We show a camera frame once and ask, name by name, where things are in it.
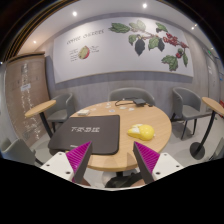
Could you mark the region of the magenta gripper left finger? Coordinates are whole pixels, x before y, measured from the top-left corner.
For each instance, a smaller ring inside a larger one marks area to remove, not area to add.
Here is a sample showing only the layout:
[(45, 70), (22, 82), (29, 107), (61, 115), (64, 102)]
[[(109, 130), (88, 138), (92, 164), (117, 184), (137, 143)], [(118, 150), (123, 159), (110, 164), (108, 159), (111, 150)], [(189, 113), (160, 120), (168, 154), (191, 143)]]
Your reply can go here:
[(74, 172), (74, 183), (80, 183), (82, 181), (91, 154), (92, 142), (84, 143), (77, 148), (70, 150), (66, 154), (69, 164)]

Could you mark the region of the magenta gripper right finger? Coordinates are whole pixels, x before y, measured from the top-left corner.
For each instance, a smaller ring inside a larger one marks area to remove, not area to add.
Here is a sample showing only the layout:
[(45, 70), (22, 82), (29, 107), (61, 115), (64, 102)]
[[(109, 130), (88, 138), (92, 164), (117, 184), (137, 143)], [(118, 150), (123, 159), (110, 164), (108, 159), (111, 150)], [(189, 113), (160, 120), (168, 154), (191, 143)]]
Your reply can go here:
[(146, 184), (152, 183), (154, 181), (152, 173), (160, 154), (139, 142), (134, 142), (133, 152), (144, 182)]

